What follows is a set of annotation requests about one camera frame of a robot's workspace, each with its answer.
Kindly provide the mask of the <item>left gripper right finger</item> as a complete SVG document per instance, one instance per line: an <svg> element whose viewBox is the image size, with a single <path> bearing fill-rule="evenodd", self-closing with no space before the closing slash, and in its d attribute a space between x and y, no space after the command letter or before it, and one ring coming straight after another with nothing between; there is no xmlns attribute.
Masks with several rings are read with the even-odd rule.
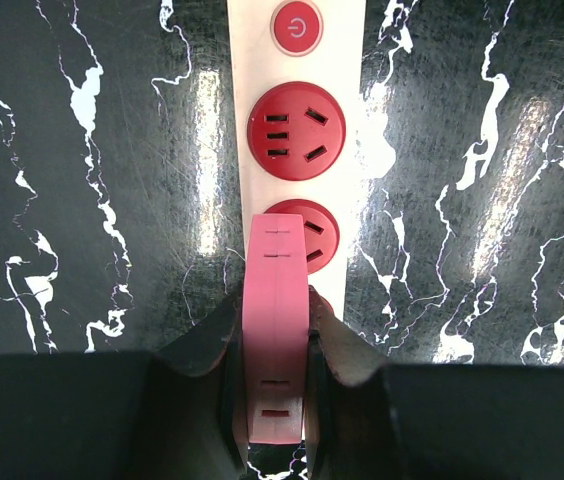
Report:
<svg viewBox="0 0 564 480"><path fill-rule="evenodd" d="M564 479L564 367L391 362L309 294L313 479Z"/></svg>

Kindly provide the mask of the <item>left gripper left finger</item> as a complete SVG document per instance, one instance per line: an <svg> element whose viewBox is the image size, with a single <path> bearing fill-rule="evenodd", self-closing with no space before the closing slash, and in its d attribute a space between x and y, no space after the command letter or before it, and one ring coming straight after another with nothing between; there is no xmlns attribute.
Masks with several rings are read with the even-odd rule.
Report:
<svg viewBox="0 0 564 480"><path fill-rule="evenodd" d="M236 479L239 293L158 352L0 355L0 479Z"/></svg>

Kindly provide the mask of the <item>pink adapter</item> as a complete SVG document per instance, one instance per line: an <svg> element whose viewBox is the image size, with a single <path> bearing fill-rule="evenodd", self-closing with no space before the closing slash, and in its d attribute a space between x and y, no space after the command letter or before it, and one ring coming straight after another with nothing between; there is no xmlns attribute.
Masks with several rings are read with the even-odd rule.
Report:
<svg viewBox="0 0 564 480"><path fill-rule="evenodd" d="M309 289L302 217L252 219L242 304L248 440L302 438L309 340Z"/></svg>

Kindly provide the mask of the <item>beige red power strip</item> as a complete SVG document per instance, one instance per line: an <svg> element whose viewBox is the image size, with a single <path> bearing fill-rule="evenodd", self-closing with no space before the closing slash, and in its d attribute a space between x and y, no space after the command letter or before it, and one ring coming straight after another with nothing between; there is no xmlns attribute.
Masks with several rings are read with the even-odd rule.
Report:
<svg viewBox="0 0 564 480"><path fill-rule="evenodd" d="M227 4L243 230L280 202L305 217L309 282L341 316L350 209L361 172L356 114L363 1Z"/></svg>

